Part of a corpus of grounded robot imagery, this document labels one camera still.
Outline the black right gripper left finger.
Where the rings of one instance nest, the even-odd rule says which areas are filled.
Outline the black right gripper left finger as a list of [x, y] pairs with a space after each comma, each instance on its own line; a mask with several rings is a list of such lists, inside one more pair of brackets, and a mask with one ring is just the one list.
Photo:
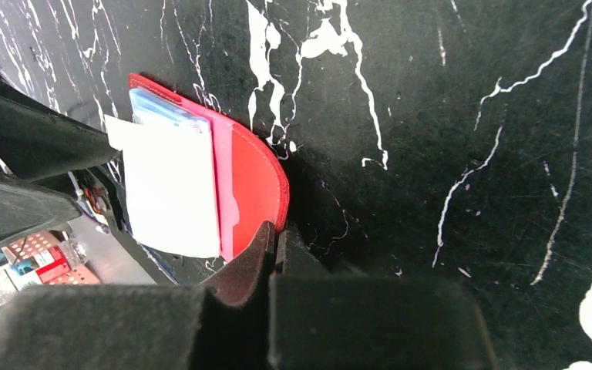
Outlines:
[[264, 369], [276, 230], [194, 286], [59, 285], [0, 308], [0, 369]]

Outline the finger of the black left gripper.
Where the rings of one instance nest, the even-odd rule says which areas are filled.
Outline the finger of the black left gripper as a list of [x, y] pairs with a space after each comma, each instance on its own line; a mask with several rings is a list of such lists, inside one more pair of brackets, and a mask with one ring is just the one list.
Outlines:
[[81, 215], [64, 193], [0, 172], [0, 247]]
[[116, 157], [107, 135], [19, 92], [0, 77], [0, 158], [19, 178], [41, 180]]

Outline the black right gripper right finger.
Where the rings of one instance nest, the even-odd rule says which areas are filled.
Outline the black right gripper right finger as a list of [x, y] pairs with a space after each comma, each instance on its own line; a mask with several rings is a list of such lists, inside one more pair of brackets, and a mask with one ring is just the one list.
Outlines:
[[332, 274], [299, 232], [277, 243], [268, 283], [272, 369], [495, 369], [481, 310], [461, 285], [433, 277]]

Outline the red leather card holder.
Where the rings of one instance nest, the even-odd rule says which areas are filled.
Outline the red leather card holder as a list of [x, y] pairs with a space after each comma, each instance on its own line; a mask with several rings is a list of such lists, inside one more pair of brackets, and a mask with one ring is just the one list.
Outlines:
[[126, 225], [135, 241], [184, 257], [233, 260], [271, 222], [287, 220], [289, 182], [247, 127], [132, 73], [133, 120], [105, 116], [124, 165]]

